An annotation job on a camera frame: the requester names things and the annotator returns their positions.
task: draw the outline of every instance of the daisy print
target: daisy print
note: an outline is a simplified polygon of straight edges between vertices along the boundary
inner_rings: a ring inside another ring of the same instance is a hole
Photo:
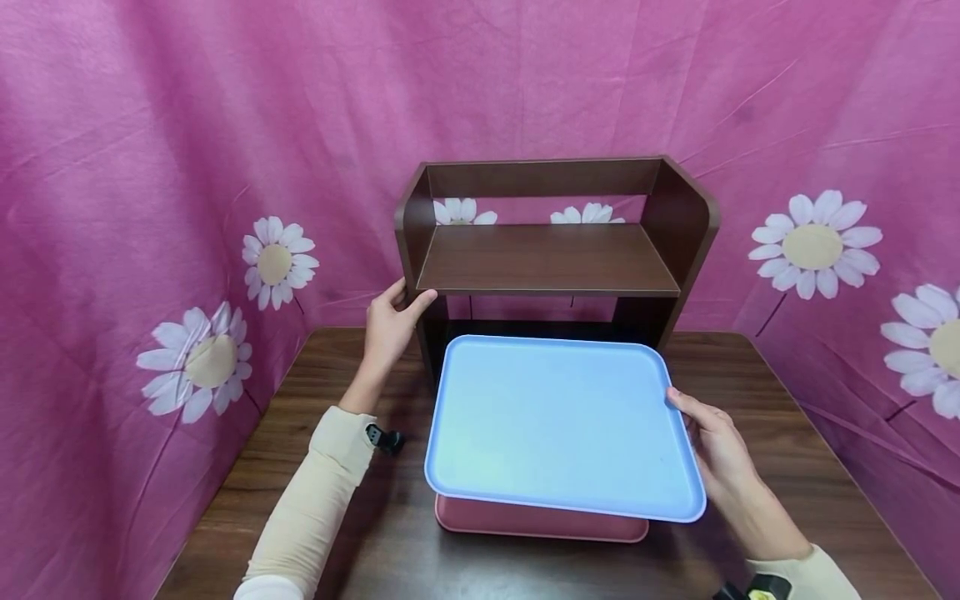
[[[443,204],[433,201],[437,225],[493,225],[496,213],[492,210],[477,215],[477,201],[473,198],[447,198]]]
[[[893,299],[903,322],[885,323],[880,333],[902,349],[883,362],[901,375],[900,387],[913,397],[933,395],[933,410],[960,419],[960,290],[927,283],[916,294]]]
[[[243,380],[252,373],[247,362],[252,348],[244,342],[247,322],[239,308],[231,312],[224,302],[208,319],[194,307],[183,313],[183,323],[161,323],[153,335],[162,348],[136,357],[140,369],[163,372],[141,390],[152,400],[147,407],[152,414],[182,408],[180,419],[193,423],[211,404],[223,415],[243,394]]]
[[[304,254],[314,249],[313,240],[303,237],[296,223],[287,227],[278,217],[260,219],[253,224],[256,236],[243,236],[243,259],[250,268],[244,276],[247,298],[256,298],[256,307],[274,310],[294,298],[294,290],[306,287],[320,262]]]
[[[609,204],[587,203],[581,214],[573,206],[568,206],[564,212],[555,212],[550,215],[550,223],[554,225],[576,223],[626,223],[623,219],[612,219],[613,207]]]
[[[827,190],[811,202],[803,194],[790,199],[790,215],[772,214],[753,239],[763,244],[749,254],[765,261],[757,273],[773,279],[781,292],[796,287],[804,300],[819,291],[836,298],[840,281],[860,287],[864,276],[876,275],[880,263],[863,250],[883,239],[878,228],[854,227],[867,206],[843,202],[837,190]]]

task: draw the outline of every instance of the wooden shelf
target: wooden shelf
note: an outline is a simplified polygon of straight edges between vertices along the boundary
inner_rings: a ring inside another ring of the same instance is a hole
[[[644,195],[639,224],[438,227],[435,198]],[[439,382],[465,333],[607,340],[660,348],[720,226],[710,194],[668,156],[420,165],[396,208],[407,299],[440,294],[417,323]],[[454,321],[447,296],[616,297],[609,323]]]
[[[416,287],[444,295],[680,295],[639,225],[436,228]]]

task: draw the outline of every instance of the wooden table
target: wooden table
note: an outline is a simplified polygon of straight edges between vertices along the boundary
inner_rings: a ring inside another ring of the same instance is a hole
[[[158,598],[230,598],[257,538],[306,452],[324,410],[347,388],[363,330],[313,334],[217,493]],[[665,353],[674,383],[733,417],[770,487],[865,599],[935,598],[790,395],[744,337],[676,333]],[[718,515],[653,523],[634,545],[450,534],[423,478],[433,397],[416,351],[404,356],[379,407],[407,434],[399,457],[377,455],[357,490],[317,598],[710,598],[748,580]]]

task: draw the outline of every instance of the pink tray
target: pink tray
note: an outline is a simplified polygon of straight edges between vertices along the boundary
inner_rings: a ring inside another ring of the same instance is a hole
[[[642,518],[460,500],[439,494],[434,512],[445,530],[471,534],[636,543],[650,528]]]

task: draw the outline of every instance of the cream sleeve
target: cream sleeve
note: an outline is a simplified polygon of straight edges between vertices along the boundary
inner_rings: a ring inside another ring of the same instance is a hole
[[[790,582],[789,600],[860,600],[847,576],[820,546],[800,561],[747,561],[757,574],[776,575]]]
[[[234,600],[313,598],[347,504],[370,465],[366,429],[374,422],[336,406],[326,411],[260,534]]]

